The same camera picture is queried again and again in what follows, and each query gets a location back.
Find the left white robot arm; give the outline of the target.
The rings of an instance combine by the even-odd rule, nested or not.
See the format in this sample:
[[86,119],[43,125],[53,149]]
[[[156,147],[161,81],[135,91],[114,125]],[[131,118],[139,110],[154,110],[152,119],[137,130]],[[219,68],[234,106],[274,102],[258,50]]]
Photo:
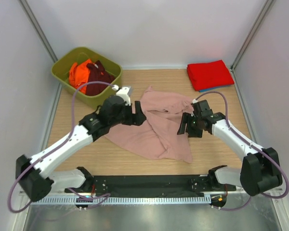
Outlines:
[[43,199],[54,189],[75,188],[86,193],[92,188],[92,180],[86,177],[87,170],[56,172],[55,169],[74,153],[106,135],[112,127],[140,126],[145,120],[140,101],[131,104],[128,95],[112,95],[52,146],[31,157],[17,158],[15,179],[32,202]]

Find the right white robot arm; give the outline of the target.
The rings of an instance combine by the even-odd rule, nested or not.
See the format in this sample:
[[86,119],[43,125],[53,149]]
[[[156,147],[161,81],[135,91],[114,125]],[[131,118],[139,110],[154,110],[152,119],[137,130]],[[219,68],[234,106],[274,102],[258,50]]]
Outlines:
[[223,113],[214,113],[206,100],[193,100],[192,113],[183,113],[178,134],[201,138],[203,132],[222,140],[238,156],[241,168],[227,165],[209,170],[208,187],[214,191],[224,185],[241,187],[250,196],[256,196],[283,183],[279,157],[275,149],[263,148],[235,128]]

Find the pink t shirt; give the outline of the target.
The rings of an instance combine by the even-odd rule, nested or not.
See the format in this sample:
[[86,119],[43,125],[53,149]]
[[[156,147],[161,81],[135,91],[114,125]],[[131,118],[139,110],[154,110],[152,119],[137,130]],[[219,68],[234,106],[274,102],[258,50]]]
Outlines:
[[141,126],[116,125],[106,138],[122,149],[147,159],[193,161],[188,137],[178,135],[184,112],[191,113],[192,99],[148,87],[140,98],[146,121]]

